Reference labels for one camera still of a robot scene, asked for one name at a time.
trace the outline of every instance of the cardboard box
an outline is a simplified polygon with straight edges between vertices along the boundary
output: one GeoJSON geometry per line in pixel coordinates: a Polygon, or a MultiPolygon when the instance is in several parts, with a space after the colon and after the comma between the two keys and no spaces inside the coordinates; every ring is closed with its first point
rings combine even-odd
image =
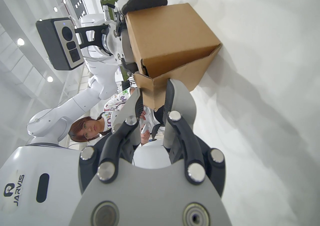
{"type": "Polygon", "coordinates": [[[134,79],[142,88],[144,105],[155,110],[165,103],[169,78],[192,91],[221,48],[188,3],[129,12],[126,21],[139,68],[134,79]]]}

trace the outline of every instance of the white ceiling grid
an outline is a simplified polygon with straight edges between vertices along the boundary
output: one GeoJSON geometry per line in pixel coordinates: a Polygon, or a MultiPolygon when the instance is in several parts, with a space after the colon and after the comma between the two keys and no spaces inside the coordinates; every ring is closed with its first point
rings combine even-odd
{"type": "Polygon", "coordinates": [[[83,66],[71,72],[54,70],[35,26],[39,19],[69,13],[77,19],[70,5],[69,0],[0,0],[0,167],[30,139],[26,124],[35,113],[78,92],[83,66]],[[17,45],[19,38],[23,46],[17,45]]]}

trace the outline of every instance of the person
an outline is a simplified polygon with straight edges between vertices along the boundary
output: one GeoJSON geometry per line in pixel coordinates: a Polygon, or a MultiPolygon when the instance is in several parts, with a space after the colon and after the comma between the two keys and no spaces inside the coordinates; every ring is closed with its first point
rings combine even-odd
{"type": "MultiPolygon", "coordinates": [[[[125,89],[115,97],[111,98],[104,107],[104,112],[102,112],[99,117],[94,120],[90,116],[83,117],[77,121],[75,121],[70,128],[69,136],[70,138],[78,143],[90,142],[100,137],[100,135],[105,136],[111,131],[111,114],[112,112],[118,110],[120,111],[124,106],[125,102],[130,98],[131,94],[135,91],[134,87],[129,87],[125,89]]],[[[144,111],[142,112],[140,118],[141,122],[145,122],[144,124],[148,124],[148,130],[140,134],[141,135],[141,144],[144,145],[149,141],[150,138],[150,128],[153,128],[156,124],[162,124],[163,117],[163,108],[162,110],[158,110],[157,113],[153,113],[148,107],[144,107],[144,111]]]]}

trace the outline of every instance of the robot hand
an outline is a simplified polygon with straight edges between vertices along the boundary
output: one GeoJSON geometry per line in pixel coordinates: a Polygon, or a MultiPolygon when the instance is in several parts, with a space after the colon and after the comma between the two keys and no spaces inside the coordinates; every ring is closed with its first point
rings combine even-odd
{"type": "Polygon", "coordinates": [[[180,81],[168,81],[164,106],[166,132],[160,147],[171,165],[144,169],[131,164],[137,148],[133,134],[139,131],[142,111],[140,105],[135,110],[138,90],[136,94],[120,111],[121,118],[117,115],[119,120],[112,134],[81,152],[79,176],[83,194],[70,226],[207,226],[210,221],[231,225],[221,202],[225,183],[223,153],[209,148],[194,135],[191,126],[195,103],[180,81]]]}

